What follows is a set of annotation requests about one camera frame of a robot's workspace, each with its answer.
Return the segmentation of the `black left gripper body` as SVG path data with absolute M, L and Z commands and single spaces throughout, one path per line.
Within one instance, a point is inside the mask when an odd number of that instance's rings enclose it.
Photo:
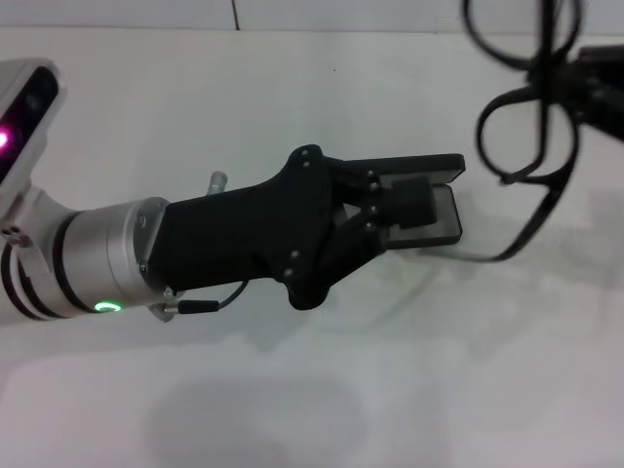
M 175 293 L 269 278 L 294 309 L 320 306 L 334 284 L 385 251 L 384 231 L 366 214 L 335 224 L 343 168 L 305 145 L 261 184 L 169 204 L 150 272 Z

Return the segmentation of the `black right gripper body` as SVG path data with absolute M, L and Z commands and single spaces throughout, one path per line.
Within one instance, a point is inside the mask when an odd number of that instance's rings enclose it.
M 578 51 L 577 64 L 585 75 L 587 123 L 622 141 L 623 47 L 583 47 Z

